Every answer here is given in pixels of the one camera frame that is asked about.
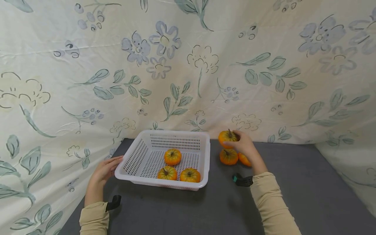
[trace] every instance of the orange pumpkin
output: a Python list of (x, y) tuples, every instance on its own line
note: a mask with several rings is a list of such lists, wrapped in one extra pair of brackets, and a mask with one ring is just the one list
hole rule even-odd
[(225, 165), (234, 165), (238, 162), (238, 153), (234, 149), (223, 149), (219, 158)]
[(169, 149), (165, 152), (164, 158), (167, 165), (175, 166), (182, 160), (182, 154), (178, 149)]
[(187, 168), (180, 173), (180, 181), (199, 183), (201, 181), (200, 172), (194, 168)]
[(246, 165), (247, 167), (251, 167), (252, 166), (251, 163), (250, 163), (250, 161), (248, 160), (248, 158), (244, 154), (238, 153), (238, 158), (239, 158), (239, 161), (241, 163), (243, 163), (244, 165)]
[(224, 130), (221, 133), (219, 133), (218, 136), (219, 143), (224, 147), (225, 149), (232, 149), (231, 146), (223, 144), (225, 141), (239, 141), (235, 133), (229, 130)]
[(175, 168), (171, 166), (162, 167), (158, 172), (158, 179), (177, 180), (177, 172)]

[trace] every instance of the gray table surface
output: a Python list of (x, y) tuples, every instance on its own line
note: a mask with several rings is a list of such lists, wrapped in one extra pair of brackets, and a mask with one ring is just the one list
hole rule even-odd
[[(132, 143), (125, 139), (114, 156)], [(252, 170), (219, 161), (221, 146), (211, 140), (208, 184), (197, 192), (136, 185), (111, 178), (105, 200), (121, 195), (121, 206), (110, 212), (110, 235), (264, 234), (260, 214), (249, 188), (231, 176)], [(374, 218), (313, 145), (255, 143), (303, 235), (376, 234)], [(83, 200), (60, 235), (78, 234)]]

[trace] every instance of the fabric wall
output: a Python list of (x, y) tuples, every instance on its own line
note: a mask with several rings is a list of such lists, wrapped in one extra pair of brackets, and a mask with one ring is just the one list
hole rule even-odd
[(0, 233), (58, 234), (145, 129), (317, 147), (375, 215), (372, 0), (0, 0)]

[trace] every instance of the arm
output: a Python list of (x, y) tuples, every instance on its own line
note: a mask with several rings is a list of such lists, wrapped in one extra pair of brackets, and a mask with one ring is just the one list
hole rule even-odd
[(236, 148), (251, 162), (254, 177), (251, 186), (252, 197), (260, 212), (266, 235), (301, 235), (294, 217), (290, 214), (277, 184), (276, 178), (256, 150), (252, 139), (244, 132), (233, 131), (240, 137), (238, 142), (224, 144)]
[(91, 175), (85, 195), (85, 207), (81, 211), (80, 235), (106, 235), (109, 223), (107, 202), (103, 202), (103, 188), (114, 175), (123, 156), (101, 162)]

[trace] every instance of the basket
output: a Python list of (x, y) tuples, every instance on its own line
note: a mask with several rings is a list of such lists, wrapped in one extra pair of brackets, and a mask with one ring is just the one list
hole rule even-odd
[[(179, 149), (182, 160), (173, 166), (178, 180), (157, 179), (158, 172), (166, 166), (164, 153)], [(206, 132), (172, 130), (144, 130), (138, 134), (123, 161), (115, 170), (115, 177), (132, 183), (197, 191), (208, 182), (210, 163), (210, 137)], [(186, 168), (200, 172), (199, 183), (179, 181)]]

